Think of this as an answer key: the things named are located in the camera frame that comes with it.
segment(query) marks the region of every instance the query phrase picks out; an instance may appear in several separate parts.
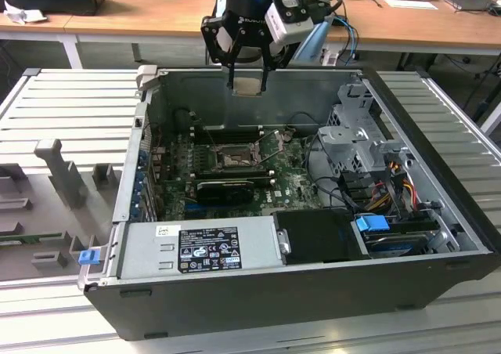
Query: blue plastic clip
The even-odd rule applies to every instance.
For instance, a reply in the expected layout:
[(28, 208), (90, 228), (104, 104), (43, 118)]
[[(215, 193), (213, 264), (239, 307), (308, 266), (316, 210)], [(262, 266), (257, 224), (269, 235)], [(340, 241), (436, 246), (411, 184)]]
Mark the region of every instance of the blue plastic clip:
[(390, 226), (383, 215), (364, 215), (356, 220), (360, 231), (389, 230)]
[(85, 250), (80, 252), (80, 257), (78, 258), (78, 264), (81, 266), (96, 266), (99, 264), (99, 256), (101, 255), (101, 250)]

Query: power supply label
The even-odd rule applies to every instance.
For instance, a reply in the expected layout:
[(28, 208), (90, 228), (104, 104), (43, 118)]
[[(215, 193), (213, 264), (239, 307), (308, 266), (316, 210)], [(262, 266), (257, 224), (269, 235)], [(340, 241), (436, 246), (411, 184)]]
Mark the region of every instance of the power supply label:
[(178, 249), (181, 273), (242, 268), (236, 227), (180, 230)]

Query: motherboard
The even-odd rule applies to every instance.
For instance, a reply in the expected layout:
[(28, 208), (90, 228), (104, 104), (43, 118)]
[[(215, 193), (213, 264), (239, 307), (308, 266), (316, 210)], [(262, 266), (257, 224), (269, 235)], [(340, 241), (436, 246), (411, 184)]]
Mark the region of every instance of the motherboard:
[(285, 129), (177, 134), (158, 147), (157, 196), (168, 221), (322, 208), (305, 141)]

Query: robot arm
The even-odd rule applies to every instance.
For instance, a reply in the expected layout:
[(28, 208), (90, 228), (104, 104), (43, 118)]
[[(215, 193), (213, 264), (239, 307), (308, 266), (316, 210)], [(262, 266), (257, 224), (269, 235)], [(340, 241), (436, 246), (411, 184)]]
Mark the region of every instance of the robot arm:
[(319, 0), (226, 0), (221, 17), (207, 16), (202, 35), (212, 62), (229, 68), (233, 89), (235, 63), (263, 59), (261, 91), (268, 73), (285, 68), (316, 23), (341, 5)]

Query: green motherboard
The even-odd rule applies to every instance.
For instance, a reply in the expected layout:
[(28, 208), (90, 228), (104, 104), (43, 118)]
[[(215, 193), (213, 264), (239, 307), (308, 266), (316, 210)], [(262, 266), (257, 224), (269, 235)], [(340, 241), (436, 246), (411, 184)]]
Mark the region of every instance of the green motherboard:
[[(206, 140), (198, 143), (193, 134), (181, 134), (162, 148), (157, 174), (157, 196), (163, 203), (159, 204), (159, 218), (168, 221), (223, 219), (322, 207), (316, 187), (303, 167), (304, 139), (288, 136), (280, 129), (267, 131), (252, 143), (234, 140), (224, 143), (224, 136), (210, 134)], [(253, 172), (266, 177), (232, 177), (233, 172), (235, 175)], [(250, 181), (247, 183), (252, 185), (254, 195), (245, 204), (200, 203), (198, 183), (241, 179)]]

